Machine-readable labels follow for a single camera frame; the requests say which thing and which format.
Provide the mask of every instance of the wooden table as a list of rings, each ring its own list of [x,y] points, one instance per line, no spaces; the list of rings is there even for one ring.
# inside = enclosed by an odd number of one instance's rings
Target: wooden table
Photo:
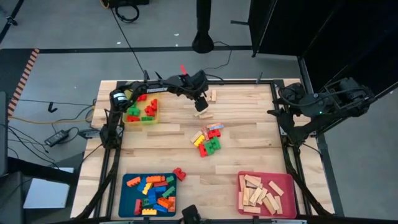
[[[285,85],[299,82],[285,79]],[[116,88],[117,81],[102,81],[92,125],[102,127],[106,122],[104,108],[109,108],[109,92]],[[250,218],[240,215],[236,208],[236,174],[241,170],[256,172],[286,173],[282,146],[276,118],[266,111],[273,109],[270,85],[210,85],[217,90],[216,103],[210,103],[211,119],[197,119],[193,101],[184,96],[161,93],[160,122],[152,126],[126,126],[124,132],[118,178],[114,195],[112,220],[118,216],[121,182],[127,173],[172,172],[181,167],[187,173],[183,182],[178,182],[177,214],[181,209],[195,204],[203,218]],[[309,122],[303,116],[298,125]],[[201,127],[221,122],[221,150],[212,156],[200,157],[199,150],[190,138]],[[101,143],[100,139],[87,142],[85,156]],[[317,147],[315,139],[307,144]],[[323,165],[317,152],[301,147],[301,160],[308,188],[329,212],[333,212],[329,188]],[[82,165],[71,217],[78,215],[98,188],[104,149],[101,147]],[[104,193],[101,216],[105,214],[108,190]],[[303,209],[301,192],[296,187],[300,213]]]

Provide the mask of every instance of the orange lego brick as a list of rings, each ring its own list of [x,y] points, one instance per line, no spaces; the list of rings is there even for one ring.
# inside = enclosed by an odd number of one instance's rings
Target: orange lego brick
[[[173,203],[166,198],[157,199],[157,203],[165,208],[170,208],[173,205]]]
[[[169,212],[175,212],[175,197],[169,197],[169,202],[172,202],[173,205],[169,208]]]
[[[134,179],[127,181],[127,186],[133,187],[133,186],[137,185],[139,182],[141,182],[141,177],[136,177]]]
[[[147,177],[147,183],[159,183],[165,181],[165,177],[164,176],[150,176]]]

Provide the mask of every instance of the concrete floor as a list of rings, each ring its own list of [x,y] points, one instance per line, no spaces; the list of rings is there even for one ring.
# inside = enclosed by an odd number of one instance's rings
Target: concrete floor
[[[249,0],[213,1],[210,34],[214,41],[229,45],[251,45],[249,28],[232,25],[230,20],[246,21]],[[140,6],[141,16],[134,24],[121,24],[133,47],[189,46],[195,35],[195,0],[153,0]],[[109,10],[95,0],[25,1],[17,17],[18,27],[11,27],[0,48],[105,48],[127,47]],[[185,65],[188,73],[226,62],[228,51],[199,55],[195,52],[137,53],[140,63],[154,77],[154,71],[164,78],[180,72]],[[295,57],[258,55],[251,51],[232,53],[228,66],[209,73],[223,78],[300,78]],[[141,79],[142,73],[131,53],[40,54],[30,74],[22,99],[88,103],[96,97],[101,80]],[[375,103],[366,115],[349,119],[326,134],[331,162],[346,216],[398,219],[395,212],[398,165],[394,146],[398,140],[393,128],[398,97],[391,94]],[[55,120],[74,117],[81,107],[59,106],[55,113],[47,105],[20,101],[14,116],[32,120]],[[49,125],[11,121],[19,128],[43,141],[53,134]],[[57,129],[74,125],[58,124]],[[79,123],[79,128],[87,124]],[[18,143],[10,142],[21,159],[48,165]],[[79,165],[85,141],[74,141],[50,148],[55,161]],[[39,215],[30,223],[46,223],[66,219],[70,208],[49,215]]]

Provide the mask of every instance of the green lego brick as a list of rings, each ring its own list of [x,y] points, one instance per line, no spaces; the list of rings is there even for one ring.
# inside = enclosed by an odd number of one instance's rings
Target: green lego brick
[[[210,141],[205,142],[205,149],[208,155],[212,155],[214,153],[214,148]]]
[[[142,117],[141,121],[153,121],[154,117]]]
[[[167,178],[166,178],[167,183],[170,183],[170,182],[173,181],[173,180],[174,180],[174,177],[173,177],[173,176],[170,176],[170,177],[167,177]]]
[[[221,149],[220,140],[218,140],[217,136],[215,136],[213,139],[211,139],[211,144],[213,145],[214,150]]]
[[[142,206],[145,207],[145,206],[148,206],[148,205],[150,205],[149,199],[148,198],[143,198],[142,199]]]
[[[162,197],[163,198],[167,198],[171,193],[173,193],[175,191],[175,187],[171,186],[169,189],[167,189],[163,194]]]

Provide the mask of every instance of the red lego brick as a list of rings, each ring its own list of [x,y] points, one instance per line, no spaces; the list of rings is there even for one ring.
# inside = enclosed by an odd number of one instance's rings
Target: red lego brick
[[[200,157],[207,156],[207,152],[203,143],[199,145],[199,151],[200,151]]]
[[[147,95],[146,94],[138,96],[138,98],[137,98],[137,102],[146,101],[146,100],[147,100]]]
[[[151,106],[147,106],[144,111],[147,113],[147,116],[155,116],[155,112]]]
[[[177,167],[175,170],[173,170],[173,173],[177,176],[177,178],[180,181],[183,181],[185,179],[185,176],[187,176],[186,172],[182,172],[181,168]]]
[[[150,102],[150,104],[152,105],[152,106],[151,106],[152,109],[153,109],[154,111],[157,111],[157,99],[152,100],[152,101]]]
[[[134,214],[141,215],[142,212],[142,201],[141,199],[136,199],[136,206],[134,207]]]
[[[140,120],[139,117],[127,115],[127,121],[128,122],[135,122],[135,121],[139,121],[139,120]]]
[[[209,135],[209,139],[212,139],[215,136],[221,137],[221,133],[220,133],[220,131],[218,129],[214,129],[214,130],[209,131],[208,135]]]
[[[167,181],[162,181],[162,182],[159,182],[159,183],[154,183],[154,187],[162,187],[162,186],[167,186],[167,185],[168,185]]]

